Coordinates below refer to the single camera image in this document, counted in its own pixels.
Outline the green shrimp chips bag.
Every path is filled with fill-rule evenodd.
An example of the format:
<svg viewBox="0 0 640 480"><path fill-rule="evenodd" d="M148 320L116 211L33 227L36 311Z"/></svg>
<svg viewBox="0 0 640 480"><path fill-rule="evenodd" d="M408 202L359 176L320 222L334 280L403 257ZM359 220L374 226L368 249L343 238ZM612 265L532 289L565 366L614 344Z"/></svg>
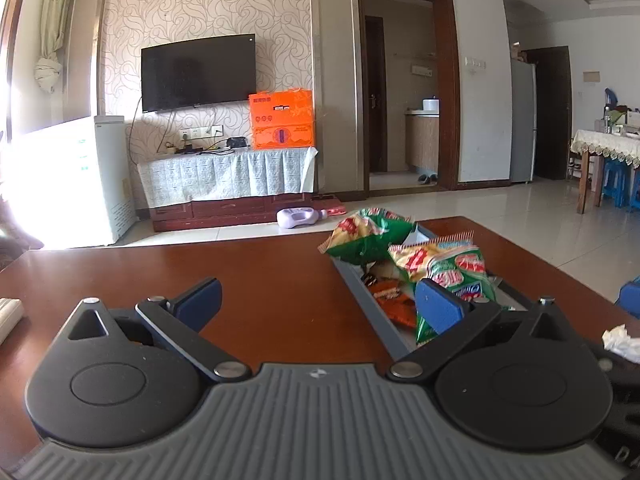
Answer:
<svg viewBox="0 0 640 480"><path fill-rule="evenodd" d="M318 247L322 254L354 266L388 259L390 245L401 244L414 222L384 208L363 208L344 218Z"/></svg>
<svg viewBox="0 0 640 480"><path fill-rule="evenodd" d="M485 259L474 243L474 232L430 238L425 242L390 245L388 253L411 284L416 304L416 343L426 344L463 318L458 307L430 307L420 298L419 284L433 282L465 302L497 301Z"/></svg>

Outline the grey shallow cardboard box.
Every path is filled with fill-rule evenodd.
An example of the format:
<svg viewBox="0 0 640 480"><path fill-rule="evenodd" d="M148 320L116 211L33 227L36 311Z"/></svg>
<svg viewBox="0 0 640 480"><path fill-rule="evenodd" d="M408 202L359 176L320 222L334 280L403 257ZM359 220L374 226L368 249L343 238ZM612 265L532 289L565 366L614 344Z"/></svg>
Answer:
<svg viewBox="0 0 640 480"><path fill-rule="evenodd" d="M398 245L421 243L435 237L438 236L428 232L420 224L415 223L413 231ZM423 346L423 344L416 343L416 330L407 330L394 324L368 291L368 287L377 281L397 280L400 281L401 289L414 300L411 284L401 275L398 267L395 266L395 263L390 258L390 254L388 254L388 259L369 263L366 266L354 266L337 258L330 258L392 358L400 359ZM517 311L525 308L525 299L518 292L503 282L501 278L490 273L487 268L486 272L495 291L497 301L494 302L496 304L507 311ZM475 308L486 304L486 302L489 302L489 300L484 298L465 302L468 306L466 315L469 315Z"/></svg>

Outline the crumpled white tissue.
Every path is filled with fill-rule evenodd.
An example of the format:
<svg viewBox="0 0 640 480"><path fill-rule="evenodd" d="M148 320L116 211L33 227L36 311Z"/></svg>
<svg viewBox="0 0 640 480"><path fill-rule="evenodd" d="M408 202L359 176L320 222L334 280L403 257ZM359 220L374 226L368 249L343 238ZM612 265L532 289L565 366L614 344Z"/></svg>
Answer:
<svg viewBox="0 0 640 480"><path fill-rule="evenodd" d="M625 360L640 364L640 338L631 337L626 325L615 326L602 334L603 348Z"/></svg>

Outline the pair of slippers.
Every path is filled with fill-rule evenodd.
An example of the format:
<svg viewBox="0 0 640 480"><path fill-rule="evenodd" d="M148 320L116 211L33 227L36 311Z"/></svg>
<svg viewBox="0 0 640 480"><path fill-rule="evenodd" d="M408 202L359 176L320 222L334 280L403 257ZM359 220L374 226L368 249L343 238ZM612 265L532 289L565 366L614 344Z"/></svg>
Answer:
<svg viewBox="0 0 640 480"><path fill-rule="evenodd" d="M418 183L420 185L435 184L436 182L436 174L421 174L420 177L418 177Z"/></svg>

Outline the purple detergent bottle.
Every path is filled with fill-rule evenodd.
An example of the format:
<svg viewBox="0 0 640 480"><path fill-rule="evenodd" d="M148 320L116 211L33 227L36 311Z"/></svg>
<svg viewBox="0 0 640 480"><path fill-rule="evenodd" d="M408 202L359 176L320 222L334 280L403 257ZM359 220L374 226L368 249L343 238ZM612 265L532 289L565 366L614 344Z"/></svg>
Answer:
<svg viewBox="0 0 640 480"><path fill-rule="evenodd" d="M277 212L277 222L281 229L295 229L299 226L313 226L324 220L328 213L324 209L310 207L284 208Z"/></svg>

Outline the white patterned cabinet cloth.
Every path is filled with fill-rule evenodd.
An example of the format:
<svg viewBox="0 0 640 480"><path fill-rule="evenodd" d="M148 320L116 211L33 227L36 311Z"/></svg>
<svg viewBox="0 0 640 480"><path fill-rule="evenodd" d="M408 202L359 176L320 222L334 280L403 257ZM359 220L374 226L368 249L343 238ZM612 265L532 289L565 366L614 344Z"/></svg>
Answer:
<svg viewBox="0 0 640 480"><path fill-rule="evenodd" d="M190 202L311 193L315 148L165 156L138 165L150 208Z"/></svg>

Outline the black router box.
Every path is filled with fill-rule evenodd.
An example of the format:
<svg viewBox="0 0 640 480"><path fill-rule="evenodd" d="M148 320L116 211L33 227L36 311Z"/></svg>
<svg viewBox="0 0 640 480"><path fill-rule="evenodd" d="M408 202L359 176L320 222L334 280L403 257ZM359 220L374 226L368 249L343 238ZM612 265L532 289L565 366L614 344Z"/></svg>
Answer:
<svg viewBox="0 0 640 480"><path fill-rule="evenodd" d="M245 136L232 136L227 139L227 148L247 148L248 141Z"/></svg>

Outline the white chest freezer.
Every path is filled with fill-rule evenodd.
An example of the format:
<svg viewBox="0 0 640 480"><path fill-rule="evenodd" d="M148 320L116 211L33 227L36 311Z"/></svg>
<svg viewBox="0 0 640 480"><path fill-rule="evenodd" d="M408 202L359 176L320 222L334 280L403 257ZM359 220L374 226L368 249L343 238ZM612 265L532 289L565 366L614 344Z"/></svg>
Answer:
<svg viewBox="0 0 640 480"><path fill-rule="evenodd" d="M137 221L122 116L90 116L23 133L8 155L17 225L47 249L110 246Z"/></svg>

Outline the wooden kitchen cabinet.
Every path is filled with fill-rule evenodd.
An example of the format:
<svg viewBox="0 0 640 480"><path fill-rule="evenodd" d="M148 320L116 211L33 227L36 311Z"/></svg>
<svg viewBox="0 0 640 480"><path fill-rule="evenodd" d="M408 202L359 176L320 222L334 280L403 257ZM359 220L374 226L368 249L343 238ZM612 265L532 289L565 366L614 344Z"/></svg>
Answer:
<svg viewBox="0 0 640 480"><path fill-rule="evenodd" d="M438 173L439 117L409 110L406 120L406 163L420 174Z"/></svg>

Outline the blue plastic stool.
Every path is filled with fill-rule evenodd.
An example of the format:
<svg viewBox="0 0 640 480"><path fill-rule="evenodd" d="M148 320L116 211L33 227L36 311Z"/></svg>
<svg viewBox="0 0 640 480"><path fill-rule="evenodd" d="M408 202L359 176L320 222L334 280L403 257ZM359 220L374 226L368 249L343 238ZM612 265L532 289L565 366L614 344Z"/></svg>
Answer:
<svg viewBox="0 0 640 480"><path fill-rule="evenodd" d="M626 207L629 200L629 185L630 167L626 162L612 158L605 159L602 197L612 198L615 207Z"/></svg>
<svg viewBox="0 0 640 480"><path fill-rule="evenodd" d="M628 211L640 210L640 168L634 170L628 202Z"/></svg>

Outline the orange gift box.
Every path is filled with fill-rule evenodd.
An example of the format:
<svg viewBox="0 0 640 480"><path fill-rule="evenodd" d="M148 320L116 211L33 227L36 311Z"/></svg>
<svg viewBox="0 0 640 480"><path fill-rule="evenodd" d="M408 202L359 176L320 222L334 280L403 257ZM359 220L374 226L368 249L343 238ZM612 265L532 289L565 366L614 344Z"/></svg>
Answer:
<svg viewBox="0 0 640 480"><path fill-rule="evenodd" d="M256 150L314 147L312 92L291 89L251 94L250 133Z"/></svg>

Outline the dining table with lace cloth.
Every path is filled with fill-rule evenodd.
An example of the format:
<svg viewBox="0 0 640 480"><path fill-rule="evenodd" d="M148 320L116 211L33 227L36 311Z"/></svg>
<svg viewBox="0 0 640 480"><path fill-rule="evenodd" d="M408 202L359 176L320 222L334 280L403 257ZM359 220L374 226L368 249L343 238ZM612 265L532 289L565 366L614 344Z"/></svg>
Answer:
<svg viewBox="0 0 640 480"><path fill-rule="evenodd" d="M593 206L601 206L605 159L620 160L633 170L639 168L638 134L623 133L616 136L613 133L578 129L572 137L570 151L580 159L578 214L585 213L590 192L594 193Z"/></svg>

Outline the silver refrigerator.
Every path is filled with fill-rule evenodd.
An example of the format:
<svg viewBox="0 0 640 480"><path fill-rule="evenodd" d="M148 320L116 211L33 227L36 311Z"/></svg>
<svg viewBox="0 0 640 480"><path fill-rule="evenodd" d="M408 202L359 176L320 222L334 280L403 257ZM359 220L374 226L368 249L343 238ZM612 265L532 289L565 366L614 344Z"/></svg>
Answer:
<svg viewBox="0 0 640 480"><path fill-rule="evenodd" d="M512 183L532 182L536 145L536 77L535 66L511 61L512 80Z"/></svg>

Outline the knotted cream curtain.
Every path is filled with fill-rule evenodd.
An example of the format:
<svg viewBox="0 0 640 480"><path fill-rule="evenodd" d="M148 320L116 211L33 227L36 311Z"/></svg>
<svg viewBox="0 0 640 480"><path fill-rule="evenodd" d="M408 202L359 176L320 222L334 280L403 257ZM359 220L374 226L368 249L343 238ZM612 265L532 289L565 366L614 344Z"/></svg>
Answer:
<svg viewBox="0 0 640 480"><path fill-rule="evenodd" d="M38 87L51 94L61 77L61 52L65 46L73 0L42 0L40 15L40 55L34 68Z"/></svg>

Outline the black wall television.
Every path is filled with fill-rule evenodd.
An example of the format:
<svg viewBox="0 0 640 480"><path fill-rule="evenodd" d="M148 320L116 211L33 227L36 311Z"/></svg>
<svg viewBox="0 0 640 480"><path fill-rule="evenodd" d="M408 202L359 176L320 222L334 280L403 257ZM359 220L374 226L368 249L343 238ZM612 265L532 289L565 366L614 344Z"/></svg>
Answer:
<svg viewBox="0 0 640 480"><path fill-rule="evenodd" d="M208 37L141 50L144 112L246 101L256 92L256 37Z"/></svg>

